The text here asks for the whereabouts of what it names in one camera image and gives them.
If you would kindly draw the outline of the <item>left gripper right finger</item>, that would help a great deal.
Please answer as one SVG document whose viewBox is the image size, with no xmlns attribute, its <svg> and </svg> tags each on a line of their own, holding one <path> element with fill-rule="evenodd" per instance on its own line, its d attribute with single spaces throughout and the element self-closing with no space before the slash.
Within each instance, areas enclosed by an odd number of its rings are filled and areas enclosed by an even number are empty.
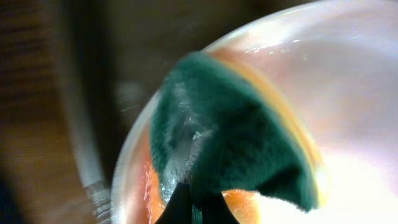
<svg viewBox="0 0 398 224">
<path fill-rule="evenodd" d="M 222 193 L 210 195 L 201 204 L 203 224 L 239 224 Z"/>
</svg>

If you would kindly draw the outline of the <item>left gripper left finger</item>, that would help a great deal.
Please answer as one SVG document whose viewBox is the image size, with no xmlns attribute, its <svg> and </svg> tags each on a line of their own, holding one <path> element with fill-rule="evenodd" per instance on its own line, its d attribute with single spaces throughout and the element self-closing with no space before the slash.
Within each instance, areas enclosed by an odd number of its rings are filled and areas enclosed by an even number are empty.
<svg viewBox="0 0 398 224">
<path fill-rule="evenodd" d="M 192 202 L 190 186 L 178 183 L 159 219 L 155 224 L 191 224 Z"/>
</svg>

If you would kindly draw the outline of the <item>green yellow sponge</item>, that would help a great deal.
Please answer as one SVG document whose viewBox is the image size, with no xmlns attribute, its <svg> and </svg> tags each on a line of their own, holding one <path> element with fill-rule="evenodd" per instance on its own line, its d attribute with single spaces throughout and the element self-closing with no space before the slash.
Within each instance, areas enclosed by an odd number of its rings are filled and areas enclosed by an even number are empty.
<svg viewBox="0 0 398 224">
<path fill-rule="evenodd" d="M 150 123 L 152 164 L 188 180 L 196 206 L 256 191 L 309 211 L 326 204 L 317 145 L 279 90 L 249 65 L 204 52 L 169 71 Z"/>
</svg>

